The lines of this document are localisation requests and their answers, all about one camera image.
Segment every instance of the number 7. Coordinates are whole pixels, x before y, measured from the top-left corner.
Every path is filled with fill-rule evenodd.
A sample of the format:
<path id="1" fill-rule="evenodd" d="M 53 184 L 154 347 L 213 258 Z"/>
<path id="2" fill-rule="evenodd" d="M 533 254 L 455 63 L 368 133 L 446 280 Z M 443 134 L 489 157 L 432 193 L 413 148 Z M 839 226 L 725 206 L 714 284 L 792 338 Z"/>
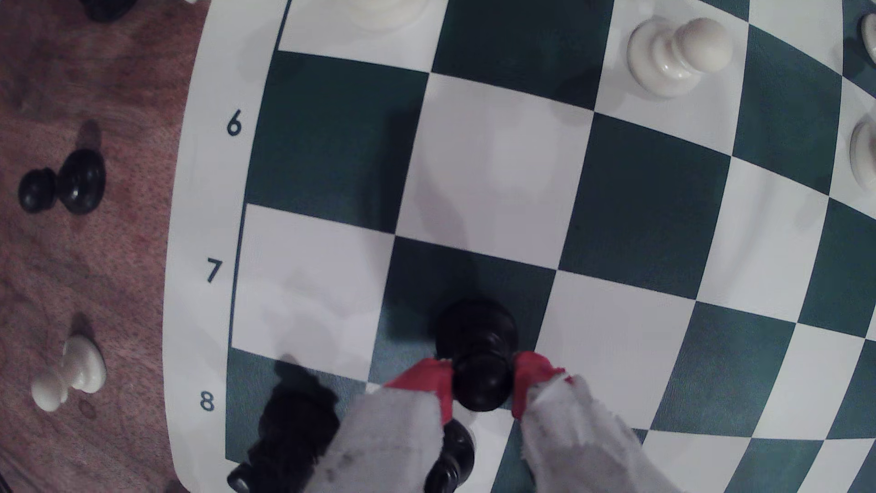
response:
<path id="1" fill-rule="evenodd" d="M 222 266 L 222 261 L 218 261 L 216 259 L 207 258 L 207 261 L 211 264 L 214 264 L 213 272 L 210 273 L 210 277 L 207 278 L 207 282 L 213 282 L 213 278 L 216 277 L 216 273 L 219 272 L 219 267 Z"/>

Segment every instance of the white chess piece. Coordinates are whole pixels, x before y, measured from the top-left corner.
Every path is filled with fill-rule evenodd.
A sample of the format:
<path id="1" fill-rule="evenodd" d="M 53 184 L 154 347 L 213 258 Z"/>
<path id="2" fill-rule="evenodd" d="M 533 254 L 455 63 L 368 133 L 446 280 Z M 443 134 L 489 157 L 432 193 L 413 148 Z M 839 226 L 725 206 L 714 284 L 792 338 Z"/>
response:
<path id="1" fill-rule="evenodd" d="M 876 190 L 876 129 L 874 123 L 864 119 L 851 133 L 849 144 L 851 172 L 862 189 Z"/>
<path id="2" fill-rule="evenodd" d="M 75 335 L 64 344 L 60 365 L 33 379 L 31 395 L 41 410 L 52 412 L 67 401 L 70 387 L 94 394 L 106 379 L 107 370 L 100 351 L 87 338 Z"/>
<path id="3" fill-rule="evenodd" d="M 369 31 L 397 29 L 413 22 L 429 0 L 341 0 L 353 24 Z"/>
<path id="4" fill-rule="evenodd" d="M 662 97 L 687 93 L 703 75 L 726 67 L 732 56 L 730 34 L 710 18 L 696 18 L 680 27 L 647 20 L 632 32 L 626 49 L 632 76 Z"/>
<path id="5" fill-rule="evenodd" d="M 861 38 L 870 59 L 876 63 L 876 14 L 867 14 L 861 20 Z"/>

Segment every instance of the wooden table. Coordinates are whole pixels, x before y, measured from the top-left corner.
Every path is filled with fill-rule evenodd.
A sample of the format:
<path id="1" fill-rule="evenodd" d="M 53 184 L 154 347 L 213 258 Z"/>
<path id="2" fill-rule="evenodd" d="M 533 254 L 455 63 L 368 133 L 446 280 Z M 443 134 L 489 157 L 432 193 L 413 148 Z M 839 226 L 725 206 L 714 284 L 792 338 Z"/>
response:
<path id="1" fill-rule="evenodd" d="M 15 491 L 176 491 L 161 313 L 180 126 L 208 3 L 140 0 L 110 25 L 77 0 L 0 0 L 0 473 Z M 93 213 L 18 206 L 32 168 L 99 148 Z M 55 413 L 31 379 L 71 332 L 108 379 Z"/>

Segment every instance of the black pawn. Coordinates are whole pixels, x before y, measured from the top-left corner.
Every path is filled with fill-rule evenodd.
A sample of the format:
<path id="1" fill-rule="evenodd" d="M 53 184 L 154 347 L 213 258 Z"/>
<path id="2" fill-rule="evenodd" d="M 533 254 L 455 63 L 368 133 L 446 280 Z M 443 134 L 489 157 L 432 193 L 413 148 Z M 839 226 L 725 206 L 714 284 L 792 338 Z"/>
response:
<path id="1" fill-rule="evenodd" d="M 51 209 L 55 201 L 55 174 L 49 169 L 32 169 L 18 184 L 18 203 L 31 214 Z"/>
<path id="2" fill-rule="evenodd" d="M 55 191 L 73 214 L 88 214 L 103 199 L 106 168 L 103 157 L 91 149 L 73 151 L 60 167 Z"/>
<path id="3" fill-rule="evenodd" d="M 137 0 L 80 0 L 85 15 L 95 22 L 112 22 L 128 13 Z"/>
<path id="4" fill-rule="evenodd" d="M 440 359 L 453 360 L 453 395 L 472 411 L 492 411 L 511 395 L 518 336 L 514 318 L 491 300 L 463 300 L 436 322 Z"/>
<path id="5" fill-rule="evenodd" d="M 426 476 L 425 493 L 453 493 L 475 468 L 475 444 L 462 423 L 451 419 L 444 426 L 444 445 Z"/>

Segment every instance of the black chess piece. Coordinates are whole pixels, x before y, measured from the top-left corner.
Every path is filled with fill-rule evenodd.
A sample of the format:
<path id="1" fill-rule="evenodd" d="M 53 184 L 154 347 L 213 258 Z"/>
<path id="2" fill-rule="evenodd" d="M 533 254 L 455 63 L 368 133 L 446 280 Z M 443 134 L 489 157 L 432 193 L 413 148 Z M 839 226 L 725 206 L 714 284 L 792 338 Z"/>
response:
<path id="1" fill-rule="evenodd" d="M 57 175 L 51 169 L 34 169 L 18 185 L 18 203 L 28 212 L 50 209 L 59 199 L 73 214 L 97 208 L 106 188 L 103 157 L 90 149 L 73 151 Z"/>
<path id="2" fill-rule="evenodd" d="M 314 473 L 341 425 L 331 390 L 302 392 L 278 386 L 258 421 L 249 462 L 228 475 L 237 493 L 297 493 Z"/>
<path id="3" fill-rule="evenodd" d="M 128 13 L 137 0 L 80 0 L 85 15 L 95 22 L 112 22 Z"/>
<path id="4" fill-rule="evenodd" d="M 49 168 L 28 171 L 18 184 L 18 203 L 31 214 L 51 209 L 55 202 L 55 174 Z"/>
<path id="5" fill-rule="evenodd" d="M 472 411 L 492 411 L 511 395 L 518 335 L 514 318 L 491 300 L 463 300 L 436 321 L 438 358 L 453 360 L 453 395 Z"/>
<path id="6" fill-rule="evenodd" d="M 451 419 L 444 426 L 444 445 L 426 476 L 425 493 L 453 493 L 475 468 L 475 443 L 462 423 Z"/>

